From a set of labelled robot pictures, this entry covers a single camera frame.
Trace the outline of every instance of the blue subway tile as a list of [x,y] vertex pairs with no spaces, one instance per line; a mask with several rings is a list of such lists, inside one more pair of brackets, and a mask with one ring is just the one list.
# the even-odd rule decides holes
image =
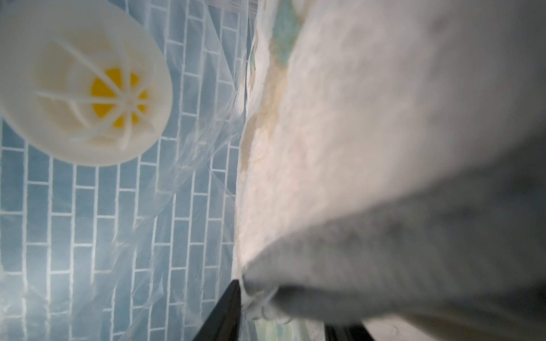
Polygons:
[[203,243],[205,241],[206,202],[206,196],[193,196],[191,235],[189,237],[192,243]]
[[108,0],[108,1],[111,2],[112,4],[118,6],[122,10],[124,10],[124,11],[126,10],[125,0]]
[[150,198],[146,196],[148,193],[154,193],[156,187],[156,167],[148,165],[140,165],[140,179],[139,179],[139,202],[138,202],[138,214],[144,215],[146,209],[149,206]]
[[201,74],[201,45],[203,44],[203,22],[188,19],[188,36],[186,41],[186,72]]
[[201,318],[203,321],[206,321],[207,318],[209,318],[210,313],[212,313],[212,310],[214,309],[216,303],[215,302],[203,302],[203,305],[201,307]]
[[147,0],[128,0],[127,9],[129,15],[139,22],[142,26],[146,25],[146,12],[148,11]]
[[2,151],[0,200],[2,211],[23,210],[23,153]]
[[216,266],[220,257],[222,222],[210,220],[207,227],[205,265]]
[[120,165],[120,188],[137,187],[138,159],[132,159]]
[[116,213],[117,166],[99,168],[97,214],[102,216]]
[[224,26],[237,29],[239,27],[239,14],[232,11],[224,11]]
[[203,280],[203,299],[216,299],[216,282],[218,281],[218,270],[215,268],[205,269]]
[[48,247],[28,245],[26,260],[28,286],[45,297],[47,295]]
[[195,170],[195,184],[193,185],[195,193],[209,192],[209,167],[203,164]]
[[167,321],[167,341],[182,339],[183,306],[169,306],[169,320]]
[[49,179],[49,156],[33,146],[28,147],[28,179],[30,181]]
[[186,180],[178,192],[176,192],[176,205],[174,216],[178,218],[188,218],[192,198],[192,179]]
[[114,333],[124,332],[129,327],[131,300],[131,271],[126,271],[117,282],[114,309]]
[[189,0],[189,14],[191,16],[202,19],[204,13],[203,2],[199,0]]
[[222,172],[214,172],[210,184],[209,218],[221,218],[224,209],[224,178]]
[[223,242],[233,242],[235,234],[235,199],[232,196],[225,198]]
[[110,326],[112,312],[102,312],[102,322],[100,324],[100,341],[110,341]]
[[19,318],[5,319],[4,321],[5,335],[7,340],[23,340],[23,322]]
[[72,212],[73,167],[63,161],[53,160],[53,198],[51,210],[59,213]]
[[51,270],[70,270],[71,217],[51,217]]
[[185,283],[186,283],[186,270],[171,270],[170,303],[184,301]]
[[110,218],[97,219],[97,243],[95,246],[95,270],[112,268],[110,248],[114,240],[115,220]]
[[5,274],[4,275],[5,288],[11,290],[11,295],[7,302],[4,303],[5,315],[21,315],[23,313],[23,300],[19,293],[22,293],[23,289],[23,276],[18,274]]
[[70,274],[52,274],[51,303],[52,313],[67,312],[70,308]]
[[150,273],[148,271],[135,272],[133,306],[143,306],[148,301],[149,291]]
[[2,146],[11,148],[24,148],[25,141],[5,122],[2,122]]
[[76,190],[75,243],[93,242],[94,189]]
[[212,168],[213,169],[222,169],[225,170],[228,164],[228,146],[222,146],[212,159]]
[[188,251],[189,221],[176,220],[173,231],[172,267],[185,267]]
[[199,89],[199,78],[192,75],[184,75],[182,89],[182,112],[197,114]]
[[154,143],[147,151],[140,156],[140,161],[143,162],[157,162],[157,143]]
[[27,191],[27,242],[47,242],[49,186],[28,185]]
[[23,216],[0,215],[0,254],[5,271],[22,271]]
[[156,243],[170,243],[171,225],[173,221],[173,202],[165,206],[157,216]]
[[77,166],[76,185],[95,186],[95,167]]
[[237,186],[237,163],[239,161],[239,150],[230,148],[229,163],[228,163],[228,180],[226,187],[232,194],[236,194]]
[[188,293],[186,295],[185,325],[200,324],[201,310],[201,279],[203,277],[203,246],[189,247]]
[[117,234],[120,238],[129,236],[134,224],[135,193],[120,192],[117,199]]
[[216,69],[218,57],[212,53],[205,53],[204,58],[205,63],[203,66],[203,78],[201,81],[199,120],[210,122],[215,113]]
[[186,1],[172,1],[170,6],[169,38],[184,43],[186,22]]

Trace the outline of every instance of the fabric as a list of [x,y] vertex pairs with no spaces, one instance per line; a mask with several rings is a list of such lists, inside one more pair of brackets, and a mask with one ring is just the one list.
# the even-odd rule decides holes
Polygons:
[[546,283],[546,4],[259,3],[247,293],[332,323]]

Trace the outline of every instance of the stain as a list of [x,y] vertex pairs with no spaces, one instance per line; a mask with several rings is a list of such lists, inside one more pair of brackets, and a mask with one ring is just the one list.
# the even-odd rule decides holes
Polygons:
[[281,0],[273,25],[272,41],[281,66],[286,67],[301,30],[301,21],[291,0]]

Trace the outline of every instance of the tiled wall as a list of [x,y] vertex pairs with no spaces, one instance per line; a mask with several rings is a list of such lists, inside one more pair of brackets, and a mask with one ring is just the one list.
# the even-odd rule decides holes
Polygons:
[[[90,309],[85,303],[91,288],[110,274],[112,241],[123,240],[149,204],[140,195],[143,188],[162,162],[172,160],[179,141],[214,108],[221,92],[221,76],[203,72],[203,64],[216,61],[218,51],[204,49],[208,14],[202,3],[111,2],[149,28],[167,56],[176,56],[169,63],[175,94],[171,118],[161,139],[142,156],[98,168],[52,159],[1,123],[0,300],[9,307],[2,339],[87,339],[93,321],[71,321],[71,316]],[[233,73],[245,57],[235,46],[247,43],[239,39],[239,15],[212,6],[208,10]],[[195,335],[230,279],[238,145],[234,138],[218,146],[150,221],[100,307],[100,340],[119,340],[137,321],[133,340]]]

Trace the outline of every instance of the clear plastic bag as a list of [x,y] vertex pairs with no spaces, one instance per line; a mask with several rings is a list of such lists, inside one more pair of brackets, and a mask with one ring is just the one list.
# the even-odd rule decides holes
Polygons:
[[191,340],[231,278],[248,1],[110,2],[163,50],[170,121],[138,159],[98,168],[3,122],[1,339]]

